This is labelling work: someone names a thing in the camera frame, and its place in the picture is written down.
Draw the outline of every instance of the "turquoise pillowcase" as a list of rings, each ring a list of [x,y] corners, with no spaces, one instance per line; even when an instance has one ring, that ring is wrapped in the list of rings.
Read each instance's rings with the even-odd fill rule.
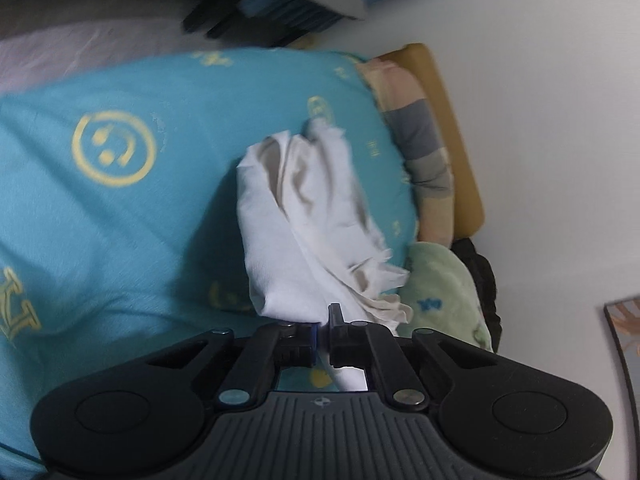
[[[402,264],[411,187],[352,60],[196,52],[0,98],[0,476],[37,470],[28,421],[53,387],[208,328],[245,336],[268,321],[226,312],[251,308],[236,164],[264,137],[318,115],[344,128]]]

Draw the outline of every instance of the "yellow smiley face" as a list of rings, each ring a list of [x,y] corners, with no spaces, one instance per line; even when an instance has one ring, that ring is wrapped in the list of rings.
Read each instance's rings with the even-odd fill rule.
[[[156,152],[156,140],[146,124],[119,110],[85,114],[71,139],[80,171],[110,187],[142,180],[153,167]]]
[[[320,368],[314,368],[309,372],[309,381],[315,388],[324,388],[333,383],[329,374]]]

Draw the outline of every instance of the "white cloth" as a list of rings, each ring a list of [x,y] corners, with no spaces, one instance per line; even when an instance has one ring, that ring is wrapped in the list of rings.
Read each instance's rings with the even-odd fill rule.
[[[412,310],[397,294],[380,294],[404,285],[408,273],[386,263],[391,251],[367,211],[343,133],[316,119],[306,138],[275,134],[249,147],[238,165],[252,302],[261,316],[321,324],[328,305],[340,303],[346,322],[395,332]],[[362,386],[364,376],[355,376]]]

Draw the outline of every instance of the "green plush fabric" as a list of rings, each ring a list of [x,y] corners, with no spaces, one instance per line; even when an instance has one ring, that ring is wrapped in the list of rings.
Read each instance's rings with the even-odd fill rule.
[[[398,335],[411,337],[416,328],[432,328],[491,351],[474,280],[454,253],[440,244],[416,242],[409,248],[406,268],[411,275],[400,298],[414,317],[398,327]]]

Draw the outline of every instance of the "black bag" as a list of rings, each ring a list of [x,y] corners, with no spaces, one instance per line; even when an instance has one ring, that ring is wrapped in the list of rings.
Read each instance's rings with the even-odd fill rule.
[[[461,238],[453,242],[451,246],[453,253],[465,264],[469,269],[471,276],[476,284],[478,298],[480,298],[480,306],[482,314],[489,334],[491,334],[491,346],[494,352],[498,351],[500,344],[500,336],[502,335],[502,326],[500,325],[500,316],[495,310],[495,297],[497,295],[495,286],[495,276],[491,269],[489,261],[478,254],[473,242],[469,238]]]

